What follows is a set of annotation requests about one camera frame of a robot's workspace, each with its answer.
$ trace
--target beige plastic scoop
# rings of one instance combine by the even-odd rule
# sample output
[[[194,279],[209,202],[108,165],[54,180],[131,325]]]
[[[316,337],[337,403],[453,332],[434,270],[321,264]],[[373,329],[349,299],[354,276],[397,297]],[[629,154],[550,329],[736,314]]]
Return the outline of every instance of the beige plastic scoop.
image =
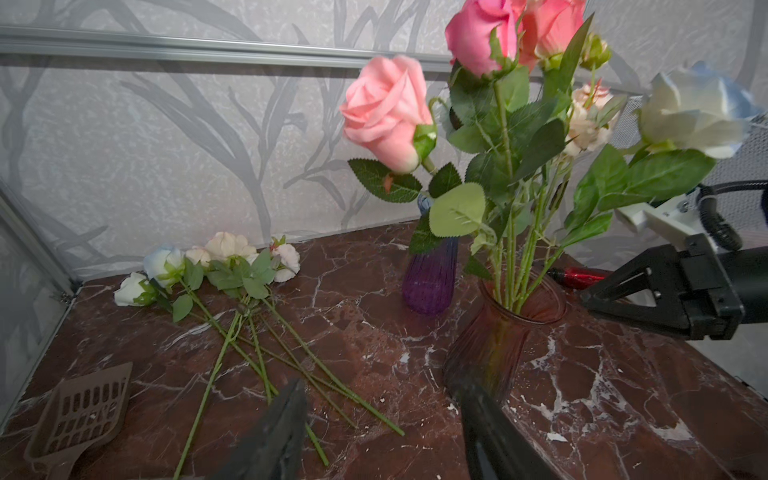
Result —
[[[132,363],[60,382],[51,393],[24,458],[66,480],[86,449],[112,440],[123,426]]]

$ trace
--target pink rose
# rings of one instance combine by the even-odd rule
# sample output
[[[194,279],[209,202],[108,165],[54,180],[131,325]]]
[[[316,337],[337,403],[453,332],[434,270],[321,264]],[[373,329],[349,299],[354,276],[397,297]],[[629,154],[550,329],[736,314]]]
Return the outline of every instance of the pink rose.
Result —
[[[346,91],[346,102],[339,108],[345,118],[344,134],[393,172],[410,173],[421,161],[413,147],[416,125],[432,124],[426,95],[417,60],[376,57]]]
[[[525,10],[525,0],[467,0],[445,27],[445,40],[453,58],[478,77],[500,67],[491,59],[491,31],[505,57],[515,57],[518,34],[515,24]]]
[[[584,24],[585,0],[539,0],[523,15],[520,63],[533,68],[539,60],[563,53]]]

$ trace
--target vase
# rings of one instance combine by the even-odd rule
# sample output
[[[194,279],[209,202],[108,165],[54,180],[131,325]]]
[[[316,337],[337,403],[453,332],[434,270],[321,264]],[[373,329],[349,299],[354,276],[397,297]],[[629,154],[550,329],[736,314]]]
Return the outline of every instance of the vase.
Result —
[[[422,215],[429,212],[432,199],[419,195]],[[411,310],[437,315],[451,305],[456,281],[458,238],[446,238],[428,253],[411,257],[402,281],[402,298]]]
[[[470,379],[499,403],[512,389],[525,340],[532,331],[563,318],[567,303],[560,286],[548,276],[529,296],[520,314],[493,298],[492,286],[479,283],[482,306],[448,350],[443,383],[451,396]]]

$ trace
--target brown marble surface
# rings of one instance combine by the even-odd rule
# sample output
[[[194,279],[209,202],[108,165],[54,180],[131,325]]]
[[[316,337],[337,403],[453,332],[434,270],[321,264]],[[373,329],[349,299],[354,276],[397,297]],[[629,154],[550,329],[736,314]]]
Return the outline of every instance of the brown marble surface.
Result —
[[[477,308],[477,289],[459,277],[446,313],[410,312],[399,288],[411,229],[392,225],[303,243],[301,273],[277,289],[283,315],[318,356],[406,431],[400,437],[342,402],[359,423],[354,431],[311,395],[310,420],[331,466],[307,446],[304,478],[468,477],[458,410],[443,393],[440,369]],[[0,437],[1,479],[44,478],[22,456],[59,379],[128,361],[134,369],[124,427],[110,444],[86,452],[72,478],[173,474],[221,339],[193,319],[174,325],[157,307],[115,306],[122,278],[90,282],[78,297]],[[232,316],[233,304],[210,285],[200,294],[223,321]],[[531,335],[506,405],[563,478],[768,478],[768,404],[687,344],[592,319],[572,295],[569,302],[563,321]],[[274,360],[268,366],[277,385],[295,376]],[[240,357],[231,353],[222,372],[187,475],[215,471],[265,408],[260,380]]]

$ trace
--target purple vase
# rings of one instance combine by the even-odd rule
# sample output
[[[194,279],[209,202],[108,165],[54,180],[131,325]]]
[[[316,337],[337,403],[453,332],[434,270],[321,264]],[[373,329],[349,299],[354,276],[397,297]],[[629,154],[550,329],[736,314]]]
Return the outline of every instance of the purple vase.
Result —
[[[419,209],[425,215],[431,199],[419,198]],[[402,298],[412,310],[424,315],[437,315],[451,305],[456,280],[458,238],[444,239],[434,250],[417,253],[411,258],[402,281]]]

